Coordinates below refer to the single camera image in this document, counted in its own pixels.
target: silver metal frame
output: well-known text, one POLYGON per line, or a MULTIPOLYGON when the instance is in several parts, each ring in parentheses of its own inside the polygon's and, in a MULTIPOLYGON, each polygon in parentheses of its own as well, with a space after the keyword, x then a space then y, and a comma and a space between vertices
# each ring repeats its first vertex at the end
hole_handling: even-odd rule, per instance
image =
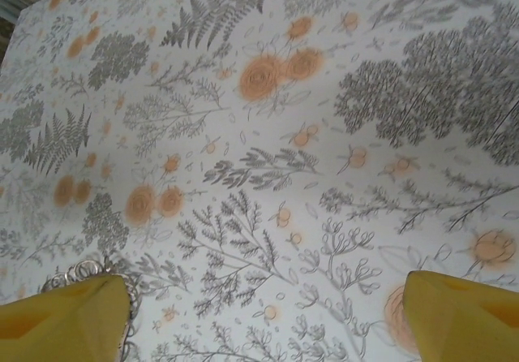
POLYGON ((41 293, 59 287, 66 287, 68 285, 72 285, 74 283, 81 282, 102 274, 118 275, 122 277, 124 284, 127 287, 128 295, 130 296, 130 315, 124 327, 121 342, 119 343, 118 355, 114 361, 122 362, 128 357, 130 349, 135 347, 135 344, 130 341, 129 338, 135 334, 133 320, 139 313, 141 303, 141 296, 137 290, 137 282, 132 279, 131 276, 119 273, 114 267, 113 262, 107 256, 105 256, 104 263, 87 259, 72 265, 68 268, 67 271, 63 273, 57 273, 51 279, 48 279, 41 288, 41 293))

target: botanical print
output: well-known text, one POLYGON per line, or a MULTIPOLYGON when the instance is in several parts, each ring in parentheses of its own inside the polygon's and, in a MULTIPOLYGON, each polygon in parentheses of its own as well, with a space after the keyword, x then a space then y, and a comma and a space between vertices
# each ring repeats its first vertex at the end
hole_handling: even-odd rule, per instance
POLYGON ((519 291, 518 6, 30 6, 0 301, 93 259, 137 285, 126 361, 419 362, 409 272, 519 291))

